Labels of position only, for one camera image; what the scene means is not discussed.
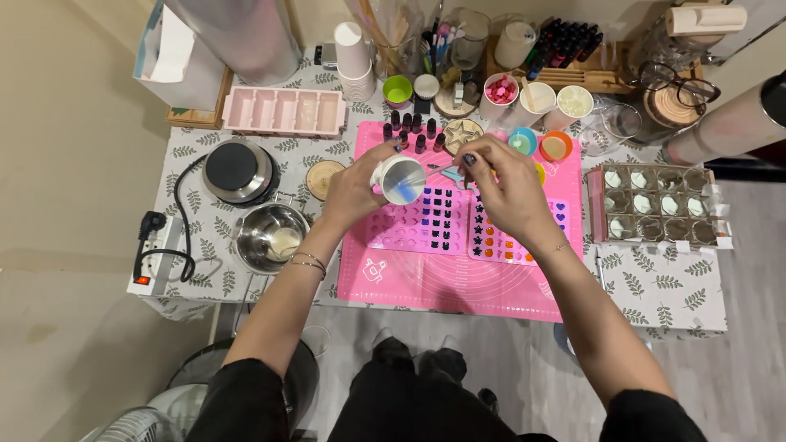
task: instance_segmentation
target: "black cord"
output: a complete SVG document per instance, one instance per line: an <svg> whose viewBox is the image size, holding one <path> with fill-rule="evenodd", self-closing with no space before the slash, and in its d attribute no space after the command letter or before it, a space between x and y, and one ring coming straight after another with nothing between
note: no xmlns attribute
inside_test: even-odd
<svg viewBox="0 0 786 442"><path fill-rule="evenodd" d="M191 257L191 231L189 229L189 217L185 214L185 209L183 208L183 203L180 201L180 184L182 183L183 179L189 172L191 172L197 164L204 161L208 155L205 154L202 157L199 157L191 163L183 173L180 174L177 181L174 182L174 203L178 206L178 210L180 210L180 216L183 218L183 228L185 229L185 253L179 250L171 250L171 249L153 249L148 250L147 252L143 252L142 249L145 247L145 241L150 237L151 230L158 230L163 227L163 224L159 226L157 229L155 227L148 227L145 225L145 221L142 222L142 228L139 231L139 248L137 249L137 257L134 261L134 280L136 281L141 276L141 260L145 256L150 256L155 253L166 253L170 255L180 256L181 258L185 259L185 265L183 266L183 272L180 275L180 282L187 282L191 277L194 275L194 271L197 268L197 262L194 261L194 258Z"/></svg>

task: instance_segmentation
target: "fingernail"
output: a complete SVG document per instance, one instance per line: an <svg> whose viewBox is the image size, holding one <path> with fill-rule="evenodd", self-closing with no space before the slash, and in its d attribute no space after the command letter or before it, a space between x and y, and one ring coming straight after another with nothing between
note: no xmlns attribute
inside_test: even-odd
<svg viewBox="0 0 786 442"><path fill-rule="evenodd" d="M475 156L471 153L465 153L461 156L461 159L464 160L464 164L468 165L470 168L475 165Z"/></svg>

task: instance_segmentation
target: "green silicone cup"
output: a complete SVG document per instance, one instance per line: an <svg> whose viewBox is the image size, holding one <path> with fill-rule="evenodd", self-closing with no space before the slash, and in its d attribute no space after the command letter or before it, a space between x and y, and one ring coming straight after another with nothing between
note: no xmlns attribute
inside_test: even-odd
<svg viewBox="0 0 786 442"><path fill-rule="evenodd" d="M412 83L404 76L392 76L385 80L382 93L391 103L403 103L412 97Z"/></svg>

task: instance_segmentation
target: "table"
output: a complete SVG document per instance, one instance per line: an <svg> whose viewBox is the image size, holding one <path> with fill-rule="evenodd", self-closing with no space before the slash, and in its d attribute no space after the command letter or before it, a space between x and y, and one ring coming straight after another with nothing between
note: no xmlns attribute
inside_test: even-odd
<svg viewBox="0 0 786 442"><path fill-rule="evenodd" d="M306 50L305 53L313 53L313 50ZM237 77L234 84L241 84ZM279 87L340 90L341 84L335 72L323 70L306 57L295 75ZM366 103L347 103L347 108L349 115L346 130L337 139L248 137L250 141L265 148L281 165L279 190L294 193L307 200L303 210L307 218L316 218L323 206L323 203L311 196L303 182L308 169L320 160L336 160L349 166L353 162L354 140L360 122L387 121L391 113L384 104L381 85L377 87L371 100ZM399 111L401 114L412 112L412 105ZM448 123L448 120L438 116L434 110L432 116L435 116L443 127ZM477 112L470 118L482 123ZM566 132L577 137L582 125L591 118L573 123ZM542 128L534 129L545 133ZM168 215L179 215L172 198L174 182L179 174L219 142L242 136L231 131L173 127L155 210ZM582 170L586 172L604 162L663 163L663 157L655 146L647 149L622 147L607 157L583 157ZM192 229L192 254L196 260L196 273L187 283L181 283L178 277L182 270L182 259L176 259L170 278L173 282L167 286L165 297L143 297L144 301L161 315L174 320L199 315L212 303L239 303L244 298L246 287L249 290L248 300L256 301L266 281L265 277L254 276L249 285L252 274L234 255L230 240L231 228L244 210L218 201L205 189L200 168L196 169L197 173L186 177L180 189ZM583 193L585 264L597 277L594 257L596 248L599 248L604 263L606 290L628 320L637 327L642 337L649 340L685 339L711 337L726 331L721 279L714 254L677 254L673 249L656 253L656 249L595 245L590 236L586 188ZM184 249L184 241L185 239L181 239L180 249ZM339 300L336 297L336 281L340 257L341 251L338 250L328 265L327 277L317 291L314 305L419 310L404 305L387 306Z"/></svg>

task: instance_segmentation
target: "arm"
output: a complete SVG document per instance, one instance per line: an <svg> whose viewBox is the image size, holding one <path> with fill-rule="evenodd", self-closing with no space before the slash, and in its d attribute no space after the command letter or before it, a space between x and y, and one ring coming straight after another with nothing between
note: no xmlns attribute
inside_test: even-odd
<svg viewBox="0 0 786 442"><path fill-rule="evenodd" d="M674 397L660 365L614 301L573 249L561 247L567 239L551 216L532 159L487 135L461 147L454 164L476 181L492 223L538 262L578 362L604 407L626 389Z"/></svg>
<svg viewBox="0 0 786 442"><path fill-rule="evenodd" d="M350 227L387 204L382 195L371 191L369 180L380 161L394 154L394 143L381 144L330 179L322 216L314 221L297 252L316 256L328 264ZM284 377L322 279L321 269L297 263L316 264L310 257L298 254L281 269L243 323L224 365L259 359Z"/></svg>

